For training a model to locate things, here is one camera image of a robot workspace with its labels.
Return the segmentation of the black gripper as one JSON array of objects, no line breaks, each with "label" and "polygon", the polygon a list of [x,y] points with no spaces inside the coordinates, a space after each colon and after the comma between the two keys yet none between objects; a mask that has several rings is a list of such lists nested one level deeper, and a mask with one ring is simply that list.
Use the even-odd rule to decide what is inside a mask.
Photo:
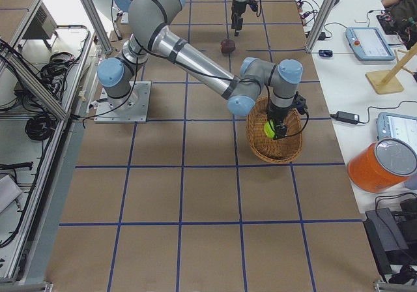
[{"label": "black gripper", "polygon": [[237,37],[242,30],[243,18],[242,15],[246,11],[246,6],[249,5],[253,12],[257,12],[257,1],[256,0],[245,0],[245,1],[232,1],[232,16],[231,16],[231,28],[234,31],[234,36]]},{"label": "black gripper", "polygon": [[283,122],[292,109],[296,109],[301,115],[308,114],[306,99],[299,93],[295,93],[294,96],[289,98],[281,98],[273,94],[268,101],[267,115],[272,120],[276,132],[274,140],[286,137],[287,126]]}]

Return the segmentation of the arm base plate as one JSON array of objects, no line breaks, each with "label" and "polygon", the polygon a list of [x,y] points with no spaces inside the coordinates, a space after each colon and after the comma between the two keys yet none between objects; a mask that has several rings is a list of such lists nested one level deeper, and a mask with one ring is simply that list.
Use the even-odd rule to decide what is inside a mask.
[{"label": "arm base plate", "polygon": [[102,88],[96,114],[93,117],[96,123],[146,123],[151,94],[151,81],[130,81],[133,89],[130,94],[121,99],[108,97]]}]

